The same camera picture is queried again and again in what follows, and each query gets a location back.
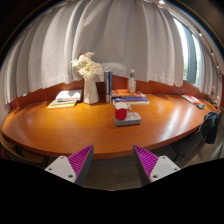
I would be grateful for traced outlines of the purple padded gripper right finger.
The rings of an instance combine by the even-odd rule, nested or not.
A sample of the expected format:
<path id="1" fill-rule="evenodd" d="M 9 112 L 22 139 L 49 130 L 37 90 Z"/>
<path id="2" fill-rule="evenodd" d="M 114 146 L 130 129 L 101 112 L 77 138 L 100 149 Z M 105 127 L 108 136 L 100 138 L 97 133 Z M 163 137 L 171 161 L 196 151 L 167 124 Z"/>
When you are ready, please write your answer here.
<path id="1" fill-rule="evenodd" d="M 167 156 L 157 156 L 137 145 L 133 146 L 133 157 L 143 186 L 180 170 Z"/>

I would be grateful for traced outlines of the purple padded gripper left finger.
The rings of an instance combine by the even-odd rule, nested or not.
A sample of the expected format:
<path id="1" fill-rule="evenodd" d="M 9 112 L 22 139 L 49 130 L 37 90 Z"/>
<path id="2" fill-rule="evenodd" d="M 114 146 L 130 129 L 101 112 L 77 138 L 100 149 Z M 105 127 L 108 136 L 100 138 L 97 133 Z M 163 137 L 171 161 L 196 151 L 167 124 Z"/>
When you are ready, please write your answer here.
<path id="1" fill-rule="evenodd" d="M 87 178 L 93 155 L 93 146 L 87 146 L 68 157 L 59 156 L 46 168 L 46 171 L 75 183 L 76 185 L 83 186 Z"/>

